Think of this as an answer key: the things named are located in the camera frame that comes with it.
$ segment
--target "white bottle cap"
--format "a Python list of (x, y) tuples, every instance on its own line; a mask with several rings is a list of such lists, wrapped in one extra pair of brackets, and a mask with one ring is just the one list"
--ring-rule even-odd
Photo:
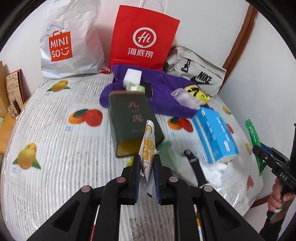
[(126, 88), (129, 83), (132, 83), (134, 85), (140, 85), (141, 76), (142, 76), (141, 70), (128, 69), (126, 71), (126, 75), (123, 80), (123, 86)]

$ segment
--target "book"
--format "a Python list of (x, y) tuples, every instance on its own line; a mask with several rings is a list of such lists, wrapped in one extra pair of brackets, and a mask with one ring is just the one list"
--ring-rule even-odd
[(164, 140), (163, 132), (144, 93), (113, 91), (109, 95), (108, 111), (116, 157), (139, 153), (147, 120), (154, 123), (155, 146)]
[(16, 99), (19, 105), (24, 104), (24, 97), (21, 86), (21, 70), (17, 70), (5, 78), (7, 96), (11, 106), (14, 106), (13, 100)]

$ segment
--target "nike logo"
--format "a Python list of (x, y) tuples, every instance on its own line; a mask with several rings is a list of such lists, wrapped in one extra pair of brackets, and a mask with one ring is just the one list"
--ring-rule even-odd
[(197, 84), (201, 84), (201, 85), (211, 85), (210, 82), (212, 80), (212, 77), (207, 75), (206, 73), (204, 72), (200, 72), (199, 75), (191, 78), (191, 81), (197, 83)]

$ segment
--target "screw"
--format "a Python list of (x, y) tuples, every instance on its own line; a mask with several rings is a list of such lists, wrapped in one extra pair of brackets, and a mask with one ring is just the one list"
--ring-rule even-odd
[(89, 192), (90, 190), (91, 190), (91, 187), (90, 186), (83, 186), (81, 188), (81, 191), (84, 192), (84, 193)]
[(174, 176), (171, 176), (169, 179), (168, 179), (170, 182), (172, 183), (175, 183), (178, 181), (178, 178), (177, 177), (174, 177)]
[(124, 177), (118, 177), (118, 178), (116, 179), (116, 181), (117, 181), (118, 183), (124, 183), (124, 182), (126, 181), (126, 179), (125, 179)]
[(213, 188), (210, 185), (206, 185), (206, 186), (204, 186), (204, 190), (206, 192), (211, 192), (211, 191), (213, 191)]

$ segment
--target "nike bag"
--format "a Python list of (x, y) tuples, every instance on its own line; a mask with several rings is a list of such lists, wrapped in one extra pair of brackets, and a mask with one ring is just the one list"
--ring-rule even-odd
[(41, 70), (47, 79), (99, 73), (104, 53), (94, 28), (100, 0), (55, 0), (40, 39)]
[(156, 11), (120, 5), (113, 30), (109, 68), (115, 64), (162, 70), (179, 20)]
[(215, 96), (224, 79), (226, 70), (215, 66), (185, 45), (172, 46), (168, 74), (191, 80), (206, 94)]

